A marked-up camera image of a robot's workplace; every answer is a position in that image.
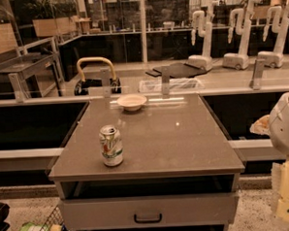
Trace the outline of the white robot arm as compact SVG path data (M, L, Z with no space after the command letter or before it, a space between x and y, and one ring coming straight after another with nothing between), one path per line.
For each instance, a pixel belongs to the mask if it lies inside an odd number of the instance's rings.
M273 188L273 214L289 222L289 92L283 93L268 115L257 119L250 132L268 135L273 146L285 154L282 164L274 163L271 170Z

